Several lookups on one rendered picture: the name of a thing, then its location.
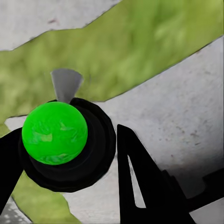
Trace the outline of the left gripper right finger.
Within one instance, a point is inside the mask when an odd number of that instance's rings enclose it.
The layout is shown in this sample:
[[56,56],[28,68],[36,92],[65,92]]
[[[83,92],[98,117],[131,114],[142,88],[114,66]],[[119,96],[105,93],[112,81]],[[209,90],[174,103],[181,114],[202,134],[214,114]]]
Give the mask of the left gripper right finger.
[[[120,224],[196,224],[135,132],[117,125]],[[135,205],[128,156],[146,208]]]

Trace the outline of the insectifuge atomizer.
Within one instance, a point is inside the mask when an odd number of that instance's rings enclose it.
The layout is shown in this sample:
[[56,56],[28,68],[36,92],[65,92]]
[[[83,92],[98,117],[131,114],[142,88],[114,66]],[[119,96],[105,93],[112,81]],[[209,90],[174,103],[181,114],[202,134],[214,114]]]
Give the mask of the insectifuge atomizer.
[[94,185],[109,171],[116,133],[98,105],[74,98],[83,75],[67,68],[50,74],[57,99],[27,116],[18,142],[19,158],[27,176],[40,187],[73,193]]

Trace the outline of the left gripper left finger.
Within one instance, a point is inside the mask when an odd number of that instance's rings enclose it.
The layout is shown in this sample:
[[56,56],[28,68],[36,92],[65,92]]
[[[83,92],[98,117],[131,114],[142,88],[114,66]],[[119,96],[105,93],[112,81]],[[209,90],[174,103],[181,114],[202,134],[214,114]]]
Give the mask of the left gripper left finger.
[[24,170],[18,151],[21,131],[22,127],[0,139],[0,215]]

